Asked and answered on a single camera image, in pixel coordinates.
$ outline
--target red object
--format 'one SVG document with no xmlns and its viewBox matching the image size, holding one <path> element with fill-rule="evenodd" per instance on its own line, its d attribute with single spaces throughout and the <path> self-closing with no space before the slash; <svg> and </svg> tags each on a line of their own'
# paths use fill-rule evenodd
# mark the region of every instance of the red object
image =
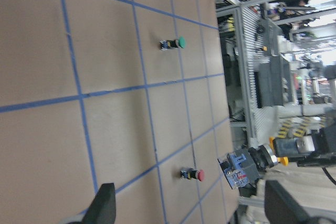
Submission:
<svg viewBox="0 0 336 224">
<path fill-rule="evenodd" d="M 203 170 L 199 170 L 198 175 L 197 175 L 197 179 L 199 181 L 203 181 L 204 180 L 204 171 Z"/>
</svg>

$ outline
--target black cable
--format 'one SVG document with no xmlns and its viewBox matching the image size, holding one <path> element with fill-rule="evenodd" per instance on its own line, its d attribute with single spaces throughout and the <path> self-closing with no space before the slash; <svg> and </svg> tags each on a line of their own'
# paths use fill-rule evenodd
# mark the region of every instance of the black cable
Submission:
<svg viewBox="0 0 336 224">
<path fill-rule="evenodd" d="M 326 176 L 328 177 L 328 179 L 330 179 L 330 181 L 336 185 L 336 180 L 330 175 L 330 173 L 327 171 L 327 169 L 325 167 L 322 167 L 322 170 L 324 171 L 324 173 L 326 174 Z"/>
</svg>

